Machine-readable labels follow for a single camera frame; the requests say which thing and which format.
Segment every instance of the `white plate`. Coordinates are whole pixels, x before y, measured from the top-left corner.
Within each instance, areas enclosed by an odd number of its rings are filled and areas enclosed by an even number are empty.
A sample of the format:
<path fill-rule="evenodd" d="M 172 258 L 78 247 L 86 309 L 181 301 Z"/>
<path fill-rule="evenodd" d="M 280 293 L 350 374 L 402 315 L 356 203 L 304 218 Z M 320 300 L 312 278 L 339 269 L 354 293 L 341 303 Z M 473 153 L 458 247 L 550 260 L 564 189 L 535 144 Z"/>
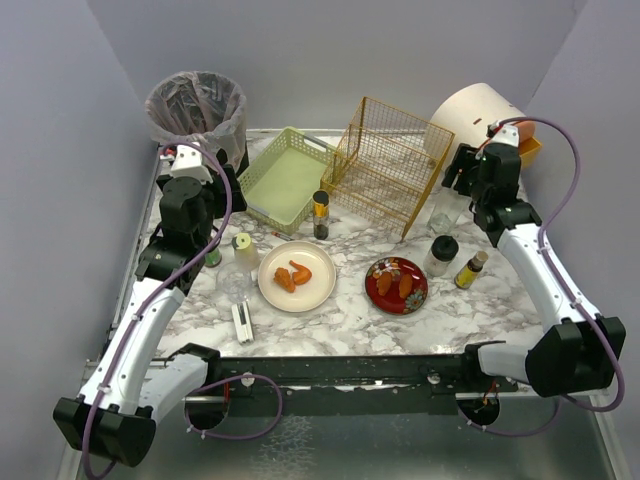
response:
<path fill-rule="evenodd" d="M 289 264 L 293 260 L 311 270 L 311 280 L 296 285 L 296 291 L 287 292 L 273 279 L 278 267 L 291 272 L 296 269 Z M 276 308 L 286 312 L 306 312 L 321 305 L 336 284 L 336 267 L 331 257 L 322 248 L 309 242 L 292 241 L 271 250 L 258 270 L 258 286 L 264 298 Z"/>

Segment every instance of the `gold wire rack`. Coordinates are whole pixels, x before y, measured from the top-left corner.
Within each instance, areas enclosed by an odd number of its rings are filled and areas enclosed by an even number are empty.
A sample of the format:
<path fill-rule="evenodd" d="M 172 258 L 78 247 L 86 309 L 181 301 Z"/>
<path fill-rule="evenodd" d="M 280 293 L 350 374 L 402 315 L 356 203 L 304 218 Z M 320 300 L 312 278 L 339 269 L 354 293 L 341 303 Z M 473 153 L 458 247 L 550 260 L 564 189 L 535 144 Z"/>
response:
<path fill-rule="evenodd" d="M 364 97 L 322 187 L 332 203 L 406 236 L 442 168 L 454 134 Z"/>

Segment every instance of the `trash bag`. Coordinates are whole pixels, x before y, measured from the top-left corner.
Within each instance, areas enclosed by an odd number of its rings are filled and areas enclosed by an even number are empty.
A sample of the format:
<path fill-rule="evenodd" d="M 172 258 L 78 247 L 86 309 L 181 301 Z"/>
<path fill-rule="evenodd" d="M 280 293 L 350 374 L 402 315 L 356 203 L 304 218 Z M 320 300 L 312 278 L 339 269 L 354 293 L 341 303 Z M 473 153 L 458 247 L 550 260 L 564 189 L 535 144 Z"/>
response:
<path fill-rule="evenodd" d="M 200 142 L 238 171 L 246 148 L 247 97 L 236 82 L 212 72 L 179 72 L 159 83 L 144 106 L 153 140 Z"/>

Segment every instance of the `wall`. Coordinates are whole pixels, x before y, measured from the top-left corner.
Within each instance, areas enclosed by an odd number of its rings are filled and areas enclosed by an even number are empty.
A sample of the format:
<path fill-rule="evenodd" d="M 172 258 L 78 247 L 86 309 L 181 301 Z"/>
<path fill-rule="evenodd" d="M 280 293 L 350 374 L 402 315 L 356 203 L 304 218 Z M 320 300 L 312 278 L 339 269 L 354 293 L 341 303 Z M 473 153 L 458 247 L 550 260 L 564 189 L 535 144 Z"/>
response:
<path fill-rule="evenodd" d="M 583 156 L 581 182 L 550 237 L 568 270 L 605 315 L 627 327 L 622 366 L 627 396 L 615 412 L 627 460 L 640 478 L 640 316 L 637 189 L 640 4 L 590 0 L 527 108 L 574 136 Z M 542 132 L 545 148 L 525 181 L 548 214 L 572 175 L 568 147 Z"/>
<path fill-rule="evenodd" d="M 126 75 L 86 3 L 10 2 L 0 29 L 0 470 L 55 478 L 51 414 L 113 318 L 152 172 Z"/>
<path fill-rule="evenodd" d="M 430 118 L 476 82 L 523 108 L 585 3 L 87 1 L 140 99 L 214 70 L 243 87 L 256 128 L 341 128 L 363 95 Z"/>

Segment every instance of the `red plate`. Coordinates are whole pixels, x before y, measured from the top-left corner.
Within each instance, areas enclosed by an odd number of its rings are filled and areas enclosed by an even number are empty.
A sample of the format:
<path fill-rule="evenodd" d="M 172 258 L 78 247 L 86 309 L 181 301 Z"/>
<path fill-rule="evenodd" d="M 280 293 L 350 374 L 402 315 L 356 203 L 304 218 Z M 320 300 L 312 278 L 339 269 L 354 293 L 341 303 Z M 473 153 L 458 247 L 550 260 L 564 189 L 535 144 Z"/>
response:
<path fill-rule="evenodd" d="M 378 294 L 377 284 L 378 278 L 383 272 L 391 272 L 393 275 L 391 288 L 384 297 Z M 413 277 L 413 286 L 409 296 L 403 300 L 398 292 L 398 284 L 405 273 Z M 376 307 L 395 315 L 407 315 L 415 312 L 422 306 L 429 291 L 427 278 L 422 270 L 415 263 L 399 257 L 383 258 L 371 265 L 364 280 L 364 288 Z"/>

